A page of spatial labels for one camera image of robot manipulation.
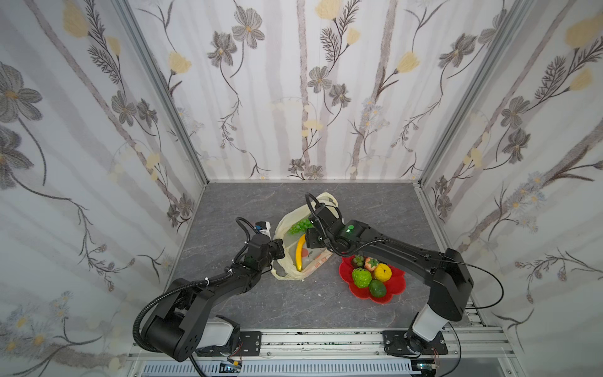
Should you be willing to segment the green fake grape bunch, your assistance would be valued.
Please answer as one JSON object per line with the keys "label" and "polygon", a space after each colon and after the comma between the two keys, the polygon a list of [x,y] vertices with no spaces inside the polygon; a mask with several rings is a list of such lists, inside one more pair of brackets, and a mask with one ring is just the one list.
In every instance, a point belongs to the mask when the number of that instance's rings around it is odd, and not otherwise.
{"label": "green fake grape bunch", "polygon": [[292,236],[305,233],[307,229],[312,229],[313,224],[309,218],[304,218],[303,220],[297,221],[293,224],[292,227],[288,230],[288,233]]}

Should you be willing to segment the pale yellow printed plastic bag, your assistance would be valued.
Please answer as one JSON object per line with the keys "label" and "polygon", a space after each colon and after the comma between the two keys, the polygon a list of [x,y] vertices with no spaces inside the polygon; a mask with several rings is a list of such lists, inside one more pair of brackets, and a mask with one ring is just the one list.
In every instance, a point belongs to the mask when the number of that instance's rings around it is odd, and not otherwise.
{"label": "pale yellow printed plastic bag", "polygon": [[285,215],[274,232],[283,241],[285,257],[278,259],[271,274],[279,281],[303,281],[333,256],[326,248],[310,248],[306,230],[312,228],[306,204]]}

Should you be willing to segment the yellow fake banana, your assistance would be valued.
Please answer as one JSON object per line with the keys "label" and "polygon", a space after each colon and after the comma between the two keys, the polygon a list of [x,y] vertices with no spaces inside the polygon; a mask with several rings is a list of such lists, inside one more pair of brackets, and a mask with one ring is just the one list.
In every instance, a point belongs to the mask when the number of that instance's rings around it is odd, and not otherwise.
{"label": "yellow fake banana", "polygon": [[306,244],[306,235],[303,234],[298,239],[298,243],[296,245],[296,251],[295,251],[295,266],[296,266],[296,270],[298,272],[301,272],[304,269],[304,267],[303,267],[303,251],[304,251],[305,244]]}

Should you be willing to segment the dark purple fake mangosteen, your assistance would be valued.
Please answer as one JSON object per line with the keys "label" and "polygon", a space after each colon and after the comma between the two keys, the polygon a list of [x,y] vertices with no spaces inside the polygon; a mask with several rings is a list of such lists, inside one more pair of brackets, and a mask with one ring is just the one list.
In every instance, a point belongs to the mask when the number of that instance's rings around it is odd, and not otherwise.
{"label": "dark purple fake mangosteen", "polygon": [[362,255],[356,255],[352,259],[352,264],[355,268],[364,268],[365,258]]}

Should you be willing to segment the red fake strawberry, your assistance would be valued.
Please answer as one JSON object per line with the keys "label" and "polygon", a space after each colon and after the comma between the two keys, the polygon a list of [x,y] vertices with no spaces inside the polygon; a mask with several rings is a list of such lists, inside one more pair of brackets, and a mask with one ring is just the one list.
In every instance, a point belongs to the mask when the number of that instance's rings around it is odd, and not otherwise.
{"label": "red fake strawberry", "polygon": [[370,272],[374,272],[379,265],[379,261],[374,258],[366,258],[364,261],[364,268]]}

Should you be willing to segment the bright green bumpy fake fruit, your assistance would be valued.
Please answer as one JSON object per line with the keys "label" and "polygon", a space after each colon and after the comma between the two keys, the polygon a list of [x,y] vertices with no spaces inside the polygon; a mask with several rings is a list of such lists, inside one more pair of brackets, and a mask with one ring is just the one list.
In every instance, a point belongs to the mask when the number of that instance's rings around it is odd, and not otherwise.
{"label": "bright green bumpy fake fruit", "polygon": [[352,272],[354,285],[359,289],[365,289],[370,286],[373,280],[372,272],[364,268],[356,268]]}

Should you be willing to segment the yellow fake lemon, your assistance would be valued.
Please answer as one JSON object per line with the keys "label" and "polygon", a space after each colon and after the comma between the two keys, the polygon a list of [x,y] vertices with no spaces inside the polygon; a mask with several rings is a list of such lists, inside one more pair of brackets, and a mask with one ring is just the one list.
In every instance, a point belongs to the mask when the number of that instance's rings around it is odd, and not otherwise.
{"label": "yellow fake lemon", "polygon": [[378,264],[377,267],[375,267],[375,270],[373,271],[374,278],[377,281],[381,281],[382,283],[389,281],[392,278],[392,275],[393,271],[388,265],[384,263]]}

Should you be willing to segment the green fake lime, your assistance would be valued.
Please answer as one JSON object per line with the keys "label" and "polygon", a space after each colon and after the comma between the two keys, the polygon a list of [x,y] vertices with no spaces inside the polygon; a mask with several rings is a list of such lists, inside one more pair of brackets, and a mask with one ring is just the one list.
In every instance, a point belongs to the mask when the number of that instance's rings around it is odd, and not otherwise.
{"label": "green fake lime", "polygon": [[372,298],[384,298],[387,295],[385,284],[379,280],[372,280],[368,288]]}

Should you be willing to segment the red flower-shaped plastic plate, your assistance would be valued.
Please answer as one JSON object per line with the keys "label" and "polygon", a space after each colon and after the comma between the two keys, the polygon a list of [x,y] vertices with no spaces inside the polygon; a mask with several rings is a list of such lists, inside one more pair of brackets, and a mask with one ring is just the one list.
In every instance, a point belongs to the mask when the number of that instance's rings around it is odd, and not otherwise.
{"label": "red flower-shaped plastic plate", "polygon": [[370,293],[369,287],[357,287],[353,282],[353,257],[344,258],[339,266],[340,277],[348,284],[350,292],[357,298],[370,299],[374,303],[385,305],[389,303],[395,295],[400,295],[405,291],[406,281],[405,273],[397,268],[392,267],[392,277],[384,283],[385,295],[377,298]]}

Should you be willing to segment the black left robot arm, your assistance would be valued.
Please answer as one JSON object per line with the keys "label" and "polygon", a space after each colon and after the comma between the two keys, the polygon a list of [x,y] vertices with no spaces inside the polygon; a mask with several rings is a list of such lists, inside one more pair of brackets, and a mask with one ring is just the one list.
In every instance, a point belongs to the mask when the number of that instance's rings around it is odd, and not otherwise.
{"label": "black left robot arm", "polygon": [[150,301],[137,315],[133,340],[143,350],[185,361],[198,348],[213,307],[251,290],[262,273],[284,257],[281,239],[255,234],[224,273],[201,281],[173,281],[167,292]]}

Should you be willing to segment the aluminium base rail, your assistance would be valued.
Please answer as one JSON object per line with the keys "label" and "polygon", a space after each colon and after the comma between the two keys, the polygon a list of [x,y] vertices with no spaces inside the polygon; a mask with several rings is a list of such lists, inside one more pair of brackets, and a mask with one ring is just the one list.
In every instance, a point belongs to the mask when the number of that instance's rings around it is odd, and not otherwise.
{"label": "aluminium base rail", "polygon": [[256,356],[177,361],[135,347],[127,376],[523,376],[501,328],[448,325],[434,350],[402,357],[381,328],[265,329]]}

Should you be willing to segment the aluminium frame post left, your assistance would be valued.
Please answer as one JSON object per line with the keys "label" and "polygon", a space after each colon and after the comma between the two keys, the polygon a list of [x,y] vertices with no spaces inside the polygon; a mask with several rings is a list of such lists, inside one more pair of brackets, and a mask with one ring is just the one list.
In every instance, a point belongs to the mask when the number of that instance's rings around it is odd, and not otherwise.
{"label": "aluminium frame post left", "polygon": [[149,45],[144,38],[144,34],[138,25],[130,4],[128,1],[123,0],[112,0],[111,4],[115,8],[120,22],[130,38],[130,42],[133,43],[135,52],[137,53],[138,58],[141,61],[144,71],[146,72],[147,77],[150,79],[155,92],[160,98],[160,102],[166,109],[168,118],[174,127],[177,138],[179,139],[180,144],[182,145],[182,148],[188,157],[189,163],[192,165],[192,169],[196,175],[197,181],[202,188],[205,189],[210,183],[210,180],[208,179],[203,166],[196,155],[196,149],[194,149],[185,125],[183,124],[182,119],[177,112],[177,107],[174,103],[172,94],[170,93],[167,81],[163,77],[162,72],[160,71],[160,66],[158,65],[152,50],[150,50]]}

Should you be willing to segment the aluminium frame post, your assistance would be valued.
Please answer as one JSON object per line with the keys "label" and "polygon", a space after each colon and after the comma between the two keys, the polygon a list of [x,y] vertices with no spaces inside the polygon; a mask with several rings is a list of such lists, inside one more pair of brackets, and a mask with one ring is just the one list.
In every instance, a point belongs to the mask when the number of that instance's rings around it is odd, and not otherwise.
{"label": "aluminium frame post", "polygon": [[510,7],[507,17],[502,21],[499,31],[485,54],[485,58],[478,66],[466,92],[459,101],[459,105],[452,113],[451,118],[444,128],[443,134],[438,138],[435,149],[427,160],[421,178],[417,181],[419,188],[423,189],[428,180],[434,175],[438,163],[440,163],[448,145],[455,137],[463,119],[468,111],[473,108],[474,103],[496,69],[496,65],[503,59],[502,55],[504,54],[504,51],[513,42],[515,34],[521,28],[524,19],[529,14],[533,5],[534,1],[521,0],[515,1],[513,6]]}
{"label": "aluminium frame post", "polygon": [[160,71],[160,66],[158,65],[152,50],[150,50],[149,45],[144,38],[144,34],[138,25],[130,4],[128,1],[123,0],[112,0],[111,4],[115,8],[120,22],[130,38],[130,42],[133,43],[135,52],[137,53],[138,58],[141,61],[144,71],[146,72],[147,77],[150,79],[155,92],[160,98],[160,102],[166,109],[168,118],[174,127],[177,138],[179,139],[180,144],[182,145],[182,148],[188,157],[189,163],[192,165],[192,169],[196,175],[197,181],[202,188],[205,189],[210,183],[210,180],[208,179],[203,166],[196,155],[196,149],[194,149],[185,125],[183,124],[182,119],[177,112],[177,107],[174,103],[172,94],[170,93],[167,81],[163,77],[162,72]]}

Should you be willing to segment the aluminium frame post right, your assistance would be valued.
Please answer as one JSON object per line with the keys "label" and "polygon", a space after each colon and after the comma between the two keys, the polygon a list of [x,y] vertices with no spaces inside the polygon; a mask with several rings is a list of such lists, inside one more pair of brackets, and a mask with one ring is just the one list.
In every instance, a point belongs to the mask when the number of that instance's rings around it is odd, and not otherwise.
{"label": "aluminium frame post right", "polygon": [[417,181],[419,188],[423,189],[428,180],[434,175],[438,163],[440,163],[448,145],[455,137],[463,119],[468,111],[473,108],[474,103],[496,69],[496,65],[503,59],[502,55],[504,54],[504,51],[513,42],[515,34],[521,28],[524,19],[529,14],[533,5],[534,1],[521,0],[515,1],[513,6],[510,7],[507,17],[502,21],[499,31],[485,54],[485,58],[478,66],[466,92],[459,101],[459,105],[452,113],[451,118],[444,128],[443,134],[438,138],[435,149],[427,160],[421,178]]}

